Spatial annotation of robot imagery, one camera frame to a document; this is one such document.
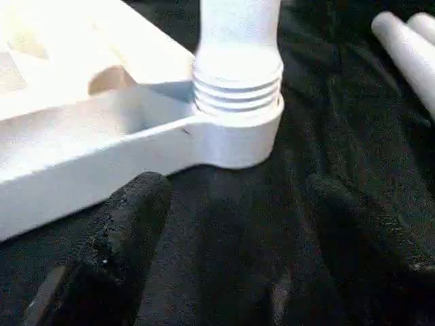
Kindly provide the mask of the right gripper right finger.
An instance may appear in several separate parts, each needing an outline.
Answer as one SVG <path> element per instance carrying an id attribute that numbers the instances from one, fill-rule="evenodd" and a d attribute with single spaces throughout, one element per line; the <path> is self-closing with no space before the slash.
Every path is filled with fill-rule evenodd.
<path id="1" fill-rule="evenodd" d="M 307 177 L 324 259 L 354 325 L 433 325 L 434 253 L 397 212 L 331 175 Z"/>

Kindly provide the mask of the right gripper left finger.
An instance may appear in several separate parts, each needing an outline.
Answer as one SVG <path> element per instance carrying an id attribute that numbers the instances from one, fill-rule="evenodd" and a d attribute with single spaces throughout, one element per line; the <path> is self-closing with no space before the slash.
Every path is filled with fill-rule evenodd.
<path id="1" fill-rule="evenodd" d="M 171 194 L 167 178 L 152 172 L 117 189 L 40 284 L 22 325 L 133 325 Z"/>

